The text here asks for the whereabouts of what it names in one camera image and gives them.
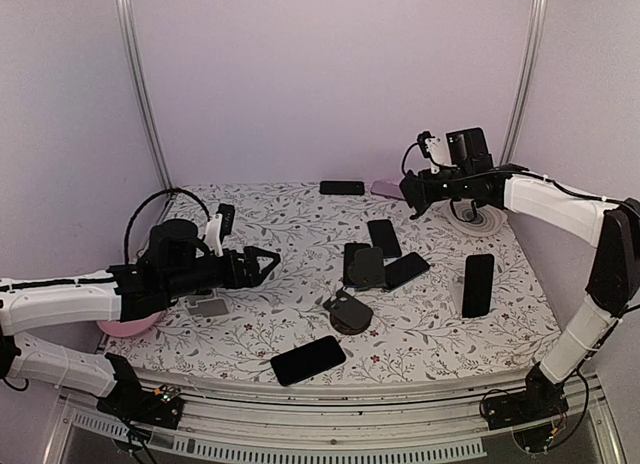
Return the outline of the black phone front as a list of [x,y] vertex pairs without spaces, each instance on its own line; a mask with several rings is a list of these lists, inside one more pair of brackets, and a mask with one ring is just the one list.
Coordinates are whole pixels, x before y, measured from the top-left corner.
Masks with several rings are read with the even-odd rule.
[[276,355],[270,359],[278,383],[283,387],[297,384],[344,364],[346,354],[331,335]]

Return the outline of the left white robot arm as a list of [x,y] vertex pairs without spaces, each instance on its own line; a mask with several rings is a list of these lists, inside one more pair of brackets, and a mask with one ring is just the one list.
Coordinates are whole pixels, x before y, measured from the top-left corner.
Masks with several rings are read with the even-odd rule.
[[261,285],[279,254],[223,247],[228,230],[210,220],[200,232],[185,219],[154,226],[143,255],[106,270],[45,281],[1,284],[1,376],[38,380],[87,392],[128,418],[148,410],[148,396],[129,362],[92,355],[31,336],[33,329],[77,322],[133,322],[163,312],[200,291]]

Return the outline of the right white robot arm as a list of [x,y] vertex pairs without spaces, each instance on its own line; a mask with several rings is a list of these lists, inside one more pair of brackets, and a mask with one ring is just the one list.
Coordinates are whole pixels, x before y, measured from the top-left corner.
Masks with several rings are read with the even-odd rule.
[[521,416],[537,420],[555,404],[552,386],[594,357],[639,307],[639,201],[580,190],[515,163],[498,165],[478,127],[444,137],[423,131],[408,149],[426,162],[423,170],[400,165],[401,192],[415,216],[434,203],[467,201],[507,212],[518,235],[530,217],[560,240],[548,258],[533,250],[540,238],[525,242],[555,313],[564,319],[560,337],[527,376],[531,387],[517,399]]

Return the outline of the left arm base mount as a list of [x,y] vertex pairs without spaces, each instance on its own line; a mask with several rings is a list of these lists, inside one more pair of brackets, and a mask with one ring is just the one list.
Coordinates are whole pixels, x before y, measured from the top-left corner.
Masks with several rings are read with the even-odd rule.
[[124,357],[107,353],[105,358],[114,369],[115,386],[106,397],[98,398],[98,411],[122,421],[178,428],[185,404],[179,387],[162,384],[154,390],[144,390]]

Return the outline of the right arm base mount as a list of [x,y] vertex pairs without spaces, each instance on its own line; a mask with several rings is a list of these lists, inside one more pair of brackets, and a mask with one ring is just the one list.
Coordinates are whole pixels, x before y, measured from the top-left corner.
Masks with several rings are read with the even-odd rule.
[[564,397],[567,378],[554,383],[536,364],[526,375],[525,389],[509,393],[502,389],[488,391],[479,403],[480,416],[491,430],[530,423],[569,410]]

